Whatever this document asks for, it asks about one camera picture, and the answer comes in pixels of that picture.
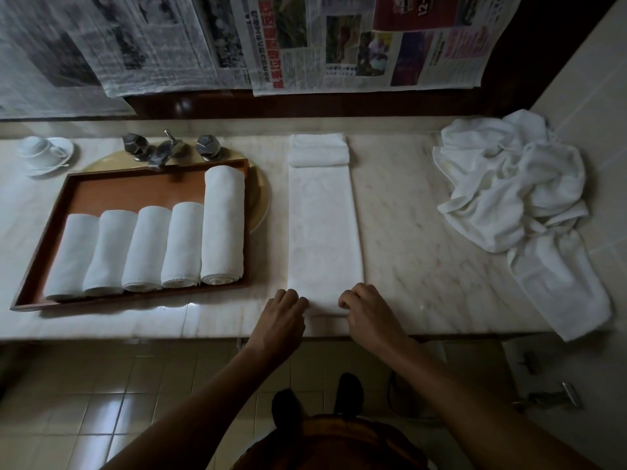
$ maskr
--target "brown tray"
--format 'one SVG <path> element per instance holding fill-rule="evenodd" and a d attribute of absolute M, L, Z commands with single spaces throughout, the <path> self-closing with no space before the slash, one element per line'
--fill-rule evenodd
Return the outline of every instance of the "brown tray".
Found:
<path fill-rule="evenodd" d="M 248 160 L 228 160 L 219 163 L 165 166 L 161 172 L 148 168 L 132 170 L 112 170 L 108 172 L 70 173 L 59 197 L 56 200 L 46 228 L 43 231 L 35 254 L 20 285 L 20 291 L 13 301 L 11 310 L 52 310 L 74 308 L 95 303 L 120 303 L 139 298 L 168 297 L 181 294 L 204 293 L 225 288 L 245 286 L 249 282 L 248 270 L 248 206 L 245 207 L 244 221 L 244 275 L 234 283 L 225 285 L 201 284 L 194 287 L 162 289 L 151 292 L 124 292 L 98 298 L 81 298 L 62 303 L 46 300 L 43 287 L 48 272 L 55 259 L 69 214 L 84 213 L 100 216 L 108 209 L 125 209 L 139 212 L 145 206 L 163 206 L 172 209 L 183 201 L 204 204 L 204 173 L 213 166 L 229 165 L 243 172 L 245 181 L 245 205 L 248 204 L 249 175 Z"/>

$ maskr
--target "black shoe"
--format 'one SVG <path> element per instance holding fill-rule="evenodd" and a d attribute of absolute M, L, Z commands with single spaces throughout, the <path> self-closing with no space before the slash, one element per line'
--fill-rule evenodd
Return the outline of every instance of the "black shoe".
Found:
<path fill-rule="evenodd" d="M 278 429 L 291 428 L 303 420 L 303 410 L 291 389 L 283 389 L 272 398 L 272 419 Z"/>
<path fill-rule="evenodd" d="M 364 409 L 364 388 L 355 374 L 344 373 L 335 395 L 334 414 L 356 417 Z"/>

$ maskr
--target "newspaper page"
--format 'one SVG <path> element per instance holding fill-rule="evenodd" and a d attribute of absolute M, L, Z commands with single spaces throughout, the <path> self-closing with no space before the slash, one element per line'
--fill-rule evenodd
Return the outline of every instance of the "newspaper page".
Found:
<path fill-rule="evenodd" d="M 111 97 L 249 87 L 228 0 L 50 3 Z"/>
<path fill-rule="evenodd" d="M 480 86 L 520 1 L 231 0 L 255 95 Z"/>
<path fill-rule="evenodd" d="M 47 0 L 0 0 L 0 118 L 134 115 L 111 99 Z"/>

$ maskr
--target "teacup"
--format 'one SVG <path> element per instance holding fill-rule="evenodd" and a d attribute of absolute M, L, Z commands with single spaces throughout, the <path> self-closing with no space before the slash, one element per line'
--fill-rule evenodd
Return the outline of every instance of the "teacup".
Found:
<path fill-rule="evenodd" d="M 31 170 L 45 170 L 58 166 L 68 159 L 64 149 L 52 144 L 41 136 L 27 136 L 18 145 L 20 157 Z"/>

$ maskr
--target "hand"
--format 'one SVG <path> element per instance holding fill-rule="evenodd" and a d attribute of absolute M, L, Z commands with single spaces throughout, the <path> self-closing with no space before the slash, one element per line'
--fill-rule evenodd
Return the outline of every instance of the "hand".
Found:
<path fill-rule="evenodd" d="M 298 298 L 295 290 L 277 290 L 266 303 L 245 349 L 277 367 L 300 346 L 305 331 L 303 312 L 308 307 L 309 301 Z"/>
<path fill-rule="evenodd" d="M 350 336 L 372 354 L 381 356 L 404 343 L 407 335 L 374 285 L 359 283 L 340 296 L 338 305 L 350 310 Z"/>

